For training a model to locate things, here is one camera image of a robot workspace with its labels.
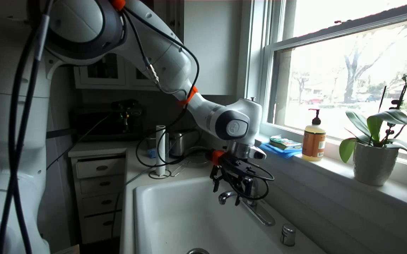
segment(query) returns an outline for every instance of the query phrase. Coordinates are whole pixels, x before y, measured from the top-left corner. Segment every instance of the window sill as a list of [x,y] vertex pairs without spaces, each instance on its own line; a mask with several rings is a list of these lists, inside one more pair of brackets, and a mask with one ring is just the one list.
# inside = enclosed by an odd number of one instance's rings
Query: window sill
[[[259,138],[260,142],[267,142],[269,138],[266,135]],[[269,156],[279,156],[273,152],[267,152]],[[397,206],[403,207],[407,204],[407,185],[394,180],[396,169],[393,170],[392,176],[386,183],[380,187],[370,186],[355,180],[352,165],[342,163],[332,158],[322,158],[317,162],[310,162],[303,159],[300,155],[288,158],[296,163],[300,163],[305,168],[312,169],[314,172],[322,173],[328,180],[346,180],[346,186],[352,186],[353,189],[363,192],[372,197],[376,197],[383,202],[396,203]]]

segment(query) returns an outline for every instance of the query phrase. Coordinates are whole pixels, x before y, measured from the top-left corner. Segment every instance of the white farmhouse sink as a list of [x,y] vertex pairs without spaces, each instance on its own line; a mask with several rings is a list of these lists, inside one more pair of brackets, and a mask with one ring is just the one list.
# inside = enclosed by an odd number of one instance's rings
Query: white farmhouse sink
[[324,252],[297,230],[294,247],[280,242],[287,220],[266,207],[274,217],[273,227],[262,224],[235,197],[219,204],[222,183],[214,192],[209,178],[140,186],[134,190],[136,252],[139,254],[281,254]]

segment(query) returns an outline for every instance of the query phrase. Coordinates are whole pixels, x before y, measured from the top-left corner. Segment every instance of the drawer handle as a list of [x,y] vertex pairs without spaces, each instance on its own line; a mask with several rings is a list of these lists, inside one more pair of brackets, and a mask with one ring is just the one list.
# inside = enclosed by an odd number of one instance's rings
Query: drawer handle
[[110,185],[109,180],[100,182],[100,186],[108,186],[108,185]]
[[100,165],[100,166],[96,166],[96,170],[106,170],[109,166],[108,165]]
[[110,204],[113,200],[110,199],[106,199],[106,200],[102,200],[102,204]]

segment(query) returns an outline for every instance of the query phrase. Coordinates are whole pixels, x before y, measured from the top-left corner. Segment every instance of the bottle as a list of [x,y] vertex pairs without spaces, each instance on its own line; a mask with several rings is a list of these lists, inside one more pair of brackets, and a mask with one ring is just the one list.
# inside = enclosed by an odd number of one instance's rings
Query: bottle
[[320,108],[312,110],[315,110],[317,115],[312,118],[312,125],[307,125],[304,130],[303,158],[320,161],[324,155],[327,132],[320,127]]

